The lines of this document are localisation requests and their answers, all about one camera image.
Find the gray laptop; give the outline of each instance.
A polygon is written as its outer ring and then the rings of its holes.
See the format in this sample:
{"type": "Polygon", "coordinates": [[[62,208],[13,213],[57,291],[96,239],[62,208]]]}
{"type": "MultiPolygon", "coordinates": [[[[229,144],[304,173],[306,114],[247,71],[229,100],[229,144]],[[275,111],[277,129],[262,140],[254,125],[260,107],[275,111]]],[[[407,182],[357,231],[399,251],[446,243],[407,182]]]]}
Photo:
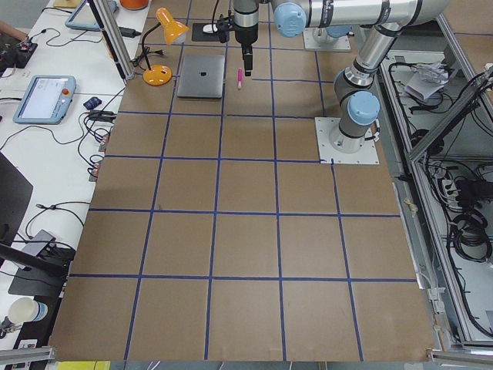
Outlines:
{"type": "Polygon", "coordinates": [[[179,98],[221,99],[224,55],[187,54],[179,77],[179,98]]]}

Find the device screen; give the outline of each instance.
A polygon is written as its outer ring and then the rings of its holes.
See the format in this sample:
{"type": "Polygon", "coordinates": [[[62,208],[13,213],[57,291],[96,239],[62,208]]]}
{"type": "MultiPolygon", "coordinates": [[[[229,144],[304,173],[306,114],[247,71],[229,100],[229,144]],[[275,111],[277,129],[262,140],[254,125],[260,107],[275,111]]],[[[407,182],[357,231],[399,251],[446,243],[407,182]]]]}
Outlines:
{"type": "Polygon", "coordinates": [[[36,79],[19,117],[51,118],[66,82],[67,79],[36,79]]]}
{"type": "Polygon", "coordinates": [[[81,25],[94,25],[96,23],[91,7],[86,1],[84,1],[84,5],[75,15],[73,22],[81,25]]]}

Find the white table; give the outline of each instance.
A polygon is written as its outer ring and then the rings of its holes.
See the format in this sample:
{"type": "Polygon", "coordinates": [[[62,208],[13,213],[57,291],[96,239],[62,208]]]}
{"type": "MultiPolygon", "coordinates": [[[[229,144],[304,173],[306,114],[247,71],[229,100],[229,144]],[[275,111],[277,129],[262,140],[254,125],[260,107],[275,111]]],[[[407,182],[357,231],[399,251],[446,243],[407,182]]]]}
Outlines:
{"type": "MultiPolygon", "coordinates": [[[[129,11],[121,6],[116,13],[116,21],[120,26],[136,29],[141,32],[149,8],[141,11],[129,11]]],[[[55,44],[68,41],[77,36],[81,31],[65,27],[67,15],[55,10],[44,11],[34,25],[29,35],[35,35],[42,29],[58,29],[62,36],[53,40],[55,44]]],[[[27,68],[17,69],[8,78],[0,79],[0,97],[22,97],[31,78],[34,75],[71,75],[77,81],[77,89],[69,107],[67,115],[59,125],[49,125],[58,140],[65,142],[81,136],[79,127],[79,115],[86,111],[82,105],[92,96],[98,96],[102,100],[102,108],[124,85],[104,42],[98,44],[89,42],[74,42],[65,47],[53,48],[45,44],[55,32],[47,31],[37,36],[34,41],[39,44],[38,49],[29,61],[27,68]]],[[[88,32],[84,39],[98,40],[101,38],[98,32],[88,32]]],[[[125,39],[126,47],[131,57],[139,47],[139,37],[125,39]]],[[[122,98],[122,92],[112,101],[106,110],[118,111],[122,98]]],[[[11,134],[24,128],[12,121],[18,102],[0,103],[0,146],[11,134]]],[[[108,126],[107,123],[97,123],[98,126],[108,126]]],[[[2,150],[3,154],[19,168],[24,176],[34,187],[32,199],[22,221],[19,231],[23,236],[25,224],[37,214],[40,209],[35,205],[56,204],[63,201],[83,200],[90,201],[95,184],[88,181],[87,163],[77,154],[78,143],[60,146],[53,141],[49,132],[31,128],[17,136],[14,136],[2,150]]],[[[89,158],[98,153],[99,144],[87,136],[81,151],[84,157],[89,158]]],[[[76,212],[83,220],[86,218],[88,205],[72,204],[67,206],[76,212]]],[[[30,228],[31,234],[35,234],[41,228],[53,234],[58,241],[67,243],[77,248],[82,232],[80,223],[74,216],[62,211],[45,212],[30,228]]],[[[17,267],[6,261],[0,268],[9,274],[15,274],[17,267]]],[[[0,274],[0,318],[3,319],[8,312],[11,303],[19,296],[7,293],[12,282],[12,277],[0,274]]],[[[18,337],[18,331],[8,334],[0,340],[0,350],[12,349],[18,337]]]]}

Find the pink object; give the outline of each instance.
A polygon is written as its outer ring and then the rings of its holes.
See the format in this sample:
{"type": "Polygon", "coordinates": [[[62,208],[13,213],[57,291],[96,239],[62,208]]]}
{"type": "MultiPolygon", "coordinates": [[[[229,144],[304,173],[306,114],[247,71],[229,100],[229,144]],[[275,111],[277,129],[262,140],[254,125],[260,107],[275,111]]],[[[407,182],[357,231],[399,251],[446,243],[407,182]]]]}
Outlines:
{"type": "Polygon", "coordinates": [[[238,68],[238,90],[241,89],[242,84],[243,84],[243,69],[238,68]]]}

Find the white mounting plate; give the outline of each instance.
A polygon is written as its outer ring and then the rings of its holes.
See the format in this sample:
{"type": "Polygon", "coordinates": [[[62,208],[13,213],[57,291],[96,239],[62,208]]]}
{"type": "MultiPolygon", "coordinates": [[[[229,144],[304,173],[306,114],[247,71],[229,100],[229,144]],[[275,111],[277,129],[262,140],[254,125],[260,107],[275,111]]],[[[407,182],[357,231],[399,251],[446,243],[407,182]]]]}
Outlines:
{"type": "MultiPolygon", "coordinates": [[[[339,124],[340,118],[316,117],[318,153],[321,163],[335,164],[380,164],[377,149],[373,140],[365,141],[357,153],[346,154],[334,149],[329,141],[329,133],[333,127],[339,124]]],[[[373,136],[368,129],[367,136],[373,136]]]]}
{"type": "Polygon", "coordinates": [[[316,52],[350,52],[351,45],[347,36],[340,37],[334,42],[318,42],[314,39],[314,29],[305,29],[303,31],[303,40],[305,41],[306,50],[316,52]]]}

